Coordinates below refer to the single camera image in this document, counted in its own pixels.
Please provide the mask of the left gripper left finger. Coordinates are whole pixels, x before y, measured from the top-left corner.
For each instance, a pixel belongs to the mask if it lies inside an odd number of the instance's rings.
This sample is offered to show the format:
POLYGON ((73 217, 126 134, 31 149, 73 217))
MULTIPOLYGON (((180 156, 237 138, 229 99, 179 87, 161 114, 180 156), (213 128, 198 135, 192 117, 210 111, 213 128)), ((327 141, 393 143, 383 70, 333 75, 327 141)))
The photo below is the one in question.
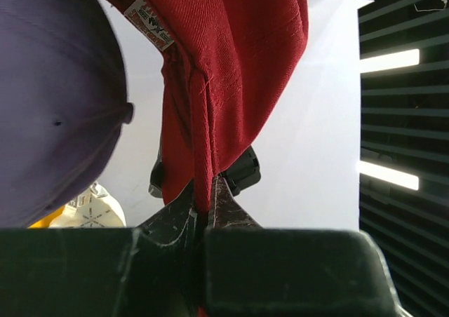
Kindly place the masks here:
POLYGON ((195 316, 191 187, 122 229, 1 231, 2 316, 195 316))

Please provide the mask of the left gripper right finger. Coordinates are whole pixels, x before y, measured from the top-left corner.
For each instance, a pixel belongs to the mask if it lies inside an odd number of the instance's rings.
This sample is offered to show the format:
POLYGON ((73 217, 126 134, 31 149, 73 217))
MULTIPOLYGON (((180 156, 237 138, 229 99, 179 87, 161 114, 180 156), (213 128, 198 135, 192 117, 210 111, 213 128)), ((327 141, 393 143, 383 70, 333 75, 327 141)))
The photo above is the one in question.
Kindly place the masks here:
POLYGON ((382 251, 363 231, 265 229, 213 181, 205 245, 209 316, 401 316, 382 251))

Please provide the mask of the white baseball cap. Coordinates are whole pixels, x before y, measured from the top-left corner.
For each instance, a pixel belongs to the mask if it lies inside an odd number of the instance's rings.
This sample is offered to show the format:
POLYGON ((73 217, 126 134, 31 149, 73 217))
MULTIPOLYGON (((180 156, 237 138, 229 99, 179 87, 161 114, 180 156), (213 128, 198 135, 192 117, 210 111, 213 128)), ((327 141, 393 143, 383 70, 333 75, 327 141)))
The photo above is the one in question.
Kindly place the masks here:
POLYGON ((50 228, 120 228, 126 218, 120 203, 98 182, 67 203, 50 228))

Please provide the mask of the purple baseball cap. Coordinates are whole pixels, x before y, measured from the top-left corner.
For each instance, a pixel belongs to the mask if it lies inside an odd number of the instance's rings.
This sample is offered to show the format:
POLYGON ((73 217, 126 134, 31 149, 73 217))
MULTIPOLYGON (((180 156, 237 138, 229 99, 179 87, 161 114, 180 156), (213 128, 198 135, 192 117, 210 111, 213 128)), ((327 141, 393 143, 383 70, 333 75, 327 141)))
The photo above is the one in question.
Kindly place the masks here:
POLYGON ((87 189, 132 117, 98 0, 1 0, 2 227, 28 227, 87 189))

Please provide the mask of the red baseball cap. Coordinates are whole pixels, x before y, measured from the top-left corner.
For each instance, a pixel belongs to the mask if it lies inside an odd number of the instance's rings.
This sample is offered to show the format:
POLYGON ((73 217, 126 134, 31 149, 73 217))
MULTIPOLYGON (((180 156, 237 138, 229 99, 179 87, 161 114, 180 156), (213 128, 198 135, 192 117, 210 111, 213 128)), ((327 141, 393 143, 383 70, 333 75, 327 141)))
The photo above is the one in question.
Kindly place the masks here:
POLYGON ((107 0, 161 52, 164 203, 213 178, 260 133, 308 39, 307 0, 107 0))

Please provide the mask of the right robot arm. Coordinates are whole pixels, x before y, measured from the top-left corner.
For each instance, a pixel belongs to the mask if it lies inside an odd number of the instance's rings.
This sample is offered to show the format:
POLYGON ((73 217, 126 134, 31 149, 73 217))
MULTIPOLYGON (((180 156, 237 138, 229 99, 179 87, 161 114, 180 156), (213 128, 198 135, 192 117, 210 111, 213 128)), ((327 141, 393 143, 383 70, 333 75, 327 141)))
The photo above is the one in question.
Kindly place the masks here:
MULTIPOLYGON (((252 146, 249 146, 242 155, 224 172, 220 174, 226 179, 233 196, 257 184, 261 179, 260 164, 252 146)), ((162 198, 163 166, 161 147, 159 147, 155 164, 149 180, 148 192, 155 198, 162 198)))

